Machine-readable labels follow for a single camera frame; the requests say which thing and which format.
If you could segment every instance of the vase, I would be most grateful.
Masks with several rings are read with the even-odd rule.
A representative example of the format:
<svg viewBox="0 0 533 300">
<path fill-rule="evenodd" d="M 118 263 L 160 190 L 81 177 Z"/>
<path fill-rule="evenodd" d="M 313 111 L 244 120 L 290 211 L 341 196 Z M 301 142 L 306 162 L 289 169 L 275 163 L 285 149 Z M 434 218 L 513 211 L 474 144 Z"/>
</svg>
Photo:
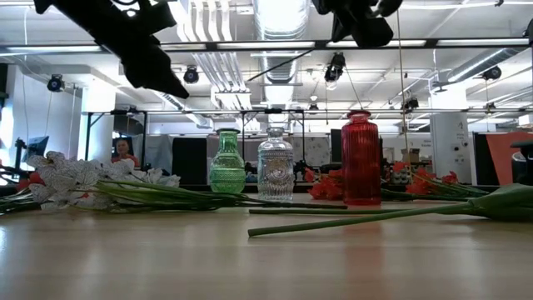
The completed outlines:
<svg viewBox="0 0 533 300">
<path fill-rule="evenodd" d="M 291 202 L 294 188 L 292 145 L 283 141 L 283 127 L 266 130 L 268 140 L 259 145 L 257 190 L 260 200 Z"/>
<path fill-rule="evenodd" d="M 357 110 L 348 114 L 342 127 L 342 176 L 347 205 L 381 204 L 380 147 L 377 125 L 371 114 Z"/>
<path fill-rule="evenodd" d="M 213 192 L 240 193 L 244 189 L 246 174 L 244 161 L 237 151 L 236 129 L 219 129 L 218 152 L 211 162 L 209 183 Z"/>
</svg>

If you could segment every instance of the woman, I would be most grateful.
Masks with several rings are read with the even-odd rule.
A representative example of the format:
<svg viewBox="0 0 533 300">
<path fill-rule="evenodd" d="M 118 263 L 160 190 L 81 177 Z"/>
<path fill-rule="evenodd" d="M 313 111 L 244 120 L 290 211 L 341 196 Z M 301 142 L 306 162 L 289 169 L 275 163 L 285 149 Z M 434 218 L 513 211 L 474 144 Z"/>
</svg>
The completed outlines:
<svg viewBox="0 0 533 300">
<path fill-rule="evenodd" d="M 139 164 L 139 160 L 136 157 L 134 157 L 133 155 L 128 153 L 130 151 L 130 146 L 127 144 L 127 140 L 121 139 L 121 138 L 118 139 L 115 148 L 117 149 L 118 156 L 111 158 L 111 162 L 112 163 L 114 163 L 114 162 L 116 163 L 116 162 L 121 161 L 123 159 L 131 159 L 135 163 L 135 167 L 140 167 L 141 166 Z"/>
</svg>

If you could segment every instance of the pillar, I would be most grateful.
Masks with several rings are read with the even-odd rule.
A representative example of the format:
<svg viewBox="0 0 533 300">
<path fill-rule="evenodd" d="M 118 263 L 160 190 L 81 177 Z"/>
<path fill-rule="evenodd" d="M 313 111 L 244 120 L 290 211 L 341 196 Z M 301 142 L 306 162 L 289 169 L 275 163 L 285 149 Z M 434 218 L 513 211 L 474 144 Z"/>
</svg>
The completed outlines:
<svg viewBox="0 0 533 300">
<path fill-rule="evenodd" d="M 97 120 L 97 112 L 109 112 L 115 109 L 116 89 L 110 84 L 94 79 L 88 87 L 83 88 L 82 112 L 95 113 L 91 117 L 91 132 L 89 134 L 88 160 L 97 159 L 104 163 L 111 160 L 112 133 L 114 116 L 104 115 Z M 87 148 L 87 116 L 83 115 L 80 122 L 78 159 L 85 159 Z"/>
<path fill-rule="evenodd" d="M 431 91 L 431 108 L 468 108 L 466 88 L 463 83 L 443 87 L 444 92 Z M 453 171 L 459 182 L 471 183 L 472 145 L 468 139 L 466 112 L 434 113 L 430 119 L 433 144 L 433 172 L 442 177 Z"/>
</svg>

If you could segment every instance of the green glass vase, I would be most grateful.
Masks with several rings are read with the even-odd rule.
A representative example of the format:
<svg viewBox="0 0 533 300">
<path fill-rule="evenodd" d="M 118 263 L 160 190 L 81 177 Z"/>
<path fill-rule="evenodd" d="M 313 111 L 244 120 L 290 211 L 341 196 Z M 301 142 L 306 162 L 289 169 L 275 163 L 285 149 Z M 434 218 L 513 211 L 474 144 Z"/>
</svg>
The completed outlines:
<svg viewBox="0 0 533 300">
<path fill-rule="evenodd" d="M 213 192 L 240 193 L 244 189 L 246 174 L 244 161 L 237 151 L 236 129 L 219 129 L 218 153 L 211 162 L 209 183 Z"/>
</svg>

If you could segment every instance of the desk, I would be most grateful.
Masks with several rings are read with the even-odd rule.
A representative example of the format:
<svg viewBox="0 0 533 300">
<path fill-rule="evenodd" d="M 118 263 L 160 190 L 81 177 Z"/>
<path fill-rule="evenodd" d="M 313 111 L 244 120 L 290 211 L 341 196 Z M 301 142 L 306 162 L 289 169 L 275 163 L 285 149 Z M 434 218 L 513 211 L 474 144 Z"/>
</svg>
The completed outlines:
<svg viewBox="0 0 533 300">
<path fill-rule="evenodd" d="M 533 297 L 531 224 L 431 215 L 247 236 L 248 228 L 333 218 L 343 217 L 248 216 L 241 209 L 1 216 L 0 299 Z"/>
</svg>

